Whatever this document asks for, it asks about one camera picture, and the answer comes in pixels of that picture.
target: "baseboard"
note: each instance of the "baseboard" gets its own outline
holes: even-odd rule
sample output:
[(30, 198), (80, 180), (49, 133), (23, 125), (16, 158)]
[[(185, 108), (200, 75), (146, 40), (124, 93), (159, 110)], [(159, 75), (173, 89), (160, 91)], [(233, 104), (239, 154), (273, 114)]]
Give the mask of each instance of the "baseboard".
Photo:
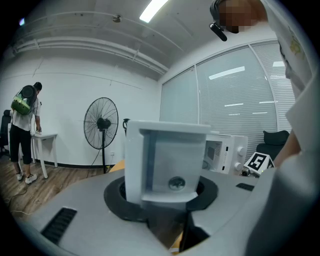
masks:
[[(44, 161), (45, 165), (49, 165), (49, 166), (55, 166), (54, 162), (50, 162), (50, 161)], [(91, 167), (91, 165), (77, 165), (77, 164), (66, 164), (66, 163), (59, 163), (58, 162), (58, 166), (59, 167), (66, 167), (66, 168), (75, 168), (75, 169), (89, 169)], [(104, 166), (103, 165), (93, 165), (91, 168), (92, 169), (102, 169)]]

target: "shoe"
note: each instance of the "shoe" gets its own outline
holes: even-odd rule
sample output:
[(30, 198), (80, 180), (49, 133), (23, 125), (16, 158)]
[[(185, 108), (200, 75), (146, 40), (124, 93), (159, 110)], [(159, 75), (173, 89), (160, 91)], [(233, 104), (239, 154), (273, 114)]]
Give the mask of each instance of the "shoe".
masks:
[(25, 177), (24, 182), (26, 184), (30, 184), (32, 182), (34, 182), (37, 179), (37, 175), (36, 174), (30, 174), (29, 178)]
[(23, 171), (21, 171), (20, 173), (18, 173), (18, 174), (16, 175), (16, 178), (18, 179), (18, 182), (22, 180), (22, 177), (23, 177), (23, 176), (24, 176), (24, 172), (23, 172)]

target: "black fan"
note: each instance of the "black fan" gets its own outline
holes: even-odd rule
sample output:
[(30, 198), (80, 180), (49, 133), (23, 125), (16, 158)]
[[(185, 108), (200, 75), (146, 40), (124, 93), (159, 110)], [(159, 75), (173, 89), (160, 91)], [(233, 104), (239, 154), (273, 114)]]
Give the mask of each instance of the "black fan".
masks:
[(114, 140), (118, 130), (118, 111), (109, 98), (98, 98), (88, 108), (83, 121), (86, 141), (102, 150), (103, 173), (106, 173), (105, 148)]

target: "white wall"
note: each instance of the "white wall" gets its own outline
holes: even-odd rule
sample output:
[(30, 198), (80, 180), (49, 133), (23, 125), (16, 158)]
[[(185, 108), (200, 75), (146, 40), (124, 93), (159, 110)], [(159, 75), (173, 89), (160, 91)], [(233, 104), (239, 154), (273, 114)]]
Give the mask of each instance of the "white wall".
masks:
[[(149, 69), (111, 54), (75, 49), (28, 51), (2, 63), (0, 113), (10, 109), (19, 89), (41, 82), (42, 133), (58, 133), (58, 163), (91, 165), (98, 150), (86, 141), (83, 120), (94, 100), (110, 98), (118, 110), (119, 126), (105, 156), (107, 164), (116, 164), (125, 153), (123, 119), (160, 118), (161, 86), (149, 77), (157, 79)], [(51, 142), (45, 141), (44, 146), (45, 160), (53, 162), (48, 151)], [(115, 152), (113, 159), (110, 152)], [(94, 165), (101, 164), (100, 156)]]
[(277, 38), (276, 34), (271, 30), (267, 23), (259, 23), (256, 26), (238, 34), (232, 34), (230, 32), (226, 32), (225, 34), (228, 38), (226, 42), (223, 42), (210, 31), (206, 34), (206, 38), (198, 38), (193, 45), (189, 46), (188, 52), (176, 58), (169, 71), (160, 78), (159, 83), (163, 84), (167, 82), (192, 65), (221, 51), (225, 51), (242, 44)]

